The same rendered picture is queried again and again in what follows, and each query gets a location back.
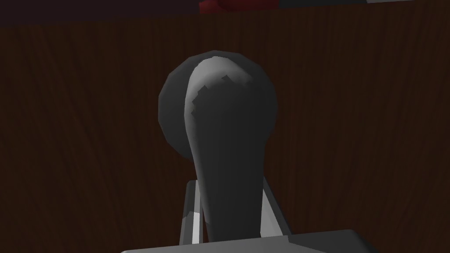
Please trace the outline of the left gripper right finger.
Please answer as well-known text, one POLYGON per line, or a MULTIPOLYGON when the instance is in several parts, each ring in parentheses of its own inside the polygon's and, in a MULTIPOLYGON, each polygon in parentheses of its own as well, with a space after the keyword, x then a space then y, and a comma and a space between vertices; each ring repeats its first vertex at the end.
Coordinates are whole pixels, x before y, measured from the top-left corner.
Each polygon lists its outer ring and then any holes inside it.
POLYGON ((263 179, 261 237, 291 235, 291 228, 267 182, 263 179))

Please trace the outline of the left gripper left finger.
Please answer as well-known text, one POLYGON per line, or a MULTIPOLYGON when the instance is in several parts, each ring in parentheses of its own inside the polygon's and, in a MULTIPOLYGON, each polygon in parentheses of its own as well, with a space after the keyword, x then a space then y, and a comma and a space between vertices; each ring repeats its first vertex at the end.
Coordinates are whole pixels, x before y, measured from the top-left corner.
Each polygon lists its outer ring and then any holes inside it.
POLYGON ((203 243, 203 207, 199 183, 191 180, 186 185, 180 245, 203 243))

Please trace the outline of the grey door handle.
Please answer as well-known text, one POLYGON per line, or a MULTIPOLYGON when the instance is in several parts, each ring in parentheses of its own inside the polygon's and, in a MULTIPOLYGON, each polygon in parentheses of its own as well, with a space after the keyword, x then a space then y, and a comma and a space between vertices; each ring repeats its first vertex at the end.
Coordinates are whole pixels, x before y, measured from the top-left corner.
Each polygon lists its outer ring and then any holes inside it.
POLYGON ((265 147, 277 98, 263 68, 209 51, 183 61, 158 97, 168 144, 194 163, 210 242, 260 237, 265 147))

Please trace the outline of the dark brown wooden door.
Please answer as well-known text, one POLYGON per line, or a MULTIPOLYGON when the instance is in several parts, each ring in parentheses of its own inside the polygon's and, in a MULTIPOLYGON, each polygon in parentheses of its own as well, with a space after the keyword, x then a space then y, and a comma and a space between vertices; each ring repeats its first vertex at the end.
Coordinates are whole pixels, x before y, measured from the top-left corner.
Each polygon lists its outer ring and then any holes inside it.
POLYGON ((0 28, 0 253, 177 245, 193 164, 167 75, 209 50, 273 81, 265 176, 295 233, 450 253, 450 0, 0 28))

